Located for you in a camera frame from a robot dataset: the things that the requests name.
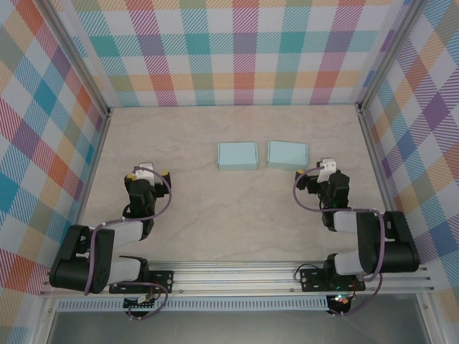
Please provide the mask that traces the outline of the aluminium corner post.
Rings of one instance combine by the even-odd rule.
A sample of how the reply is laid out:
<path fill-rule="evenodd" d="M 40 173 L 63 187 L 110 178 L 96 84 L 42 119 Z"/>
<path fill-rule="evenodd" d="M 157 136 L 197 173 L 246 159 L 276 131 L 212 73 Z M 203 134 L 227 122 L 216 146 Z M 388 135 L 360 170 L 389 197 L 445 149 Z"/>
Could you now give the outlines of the aluminium corner post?
<path fill-rule="evenodd" d="M 394 0 L 384 15 L 374 46 L 369 53 L 359 80 L 359 92 L 355 99 L 356 108 L 360 108 L 367 96 L 377 71 L 387 56 L 396 33 L 407 16 L 413 0 Z"/>
<path fill-rule="evenodd" d="M 81 76 L 89 95 L 95 101 L 96 107 L 102 111 L 105 117 L 109 117 L 110 105 L 99 87 L 98 76 L 94 71 L 87 49 L 74 28 L 71 16 L 66 13 L 66 8 L 62 4 L 62 2 L 67 1 L 69 0 L 37 0 L 37 3 L 40 3 L 49 15 L 50 22 L 54 26 L 61 43 L 64 44 L 65 52 L 70 55 L 71 63 L 77 68 L 77 73 Z"/>

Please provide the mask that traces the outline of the aluminium side rail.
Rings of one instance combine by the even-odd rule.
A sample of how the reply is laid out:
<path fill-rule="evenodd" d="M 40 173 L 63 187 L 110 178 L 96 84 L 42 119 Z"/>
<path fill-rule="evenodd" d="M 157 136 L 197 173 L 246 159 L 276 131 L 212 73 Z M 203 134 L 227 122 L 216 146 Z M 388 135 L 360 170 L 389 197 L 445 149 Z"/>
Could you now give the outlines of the aluminium side rail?
<path fill-rule="evenodd" d="M 359 113 L 359 123 L 376 174 L 384 205 L 389 209 L 379 218 L 372 211 L 356 215 L 359 261 L 362 269 L 370 273 L 412 272 L 419 267 L 419 254 L 407 220 L 401 211 L 392 209 L 387 182 L 382 176 L 375 141 L 369 123 Z"/>
<path fill-rule="evenodd" d="M 100 111 L 92 106 L 79 131 L 66 136 L 73 152 L 64 179 L 65 197 L 58 202 L 65 219 L 58 231 L 58 244 L 63 242 L 70 226 L 80 223 L 84 217 L 107 135 L 109 116 L 108 110 Z"/>

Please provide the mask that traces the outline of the light teal paper box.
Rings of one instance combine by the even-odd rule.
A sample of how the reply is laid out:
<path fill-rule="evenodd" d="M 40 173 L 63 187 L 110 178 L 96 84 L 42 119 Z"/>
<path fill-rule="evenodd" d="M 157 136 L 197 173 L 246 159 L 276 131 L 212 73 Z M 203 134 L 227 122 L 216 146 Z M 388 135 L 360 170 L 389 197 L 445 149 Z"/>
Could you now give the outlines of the light teal paper box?
<path fill-rule="evenodd" d="M 288 171 L 303 170 L 308 165 L 308 146 L 305 143 L 268 141 L 268 168 Z"/>
<path fill-rule="evenodd" d="M 258 169 L 256 142 L 218 143 L 218 169 L 222 171 L 249 171 Z"/>

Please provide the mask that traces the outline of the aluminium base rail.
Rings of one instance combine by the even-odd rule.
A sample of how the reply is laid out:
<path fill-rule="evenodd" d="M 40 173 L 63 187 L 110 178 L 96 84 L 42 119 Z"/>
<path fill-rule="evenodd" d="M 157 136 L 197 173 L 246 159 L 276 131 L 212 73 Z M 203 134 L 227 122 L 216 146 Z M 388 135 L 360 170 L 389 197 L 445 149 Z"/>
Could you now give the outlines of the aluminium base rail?
<path fill-rule="evenodd" d="M 309 278 L 298 271 L 301 262 L 149 262 L 154 270 L 174 272 L 171 296 L 287 296 L 300 295 Z M 435 291 L 429 271 L 384 274 L 379 294 L 420 294 Z M 40 297 L 82 297 L 45 282 Z"/>

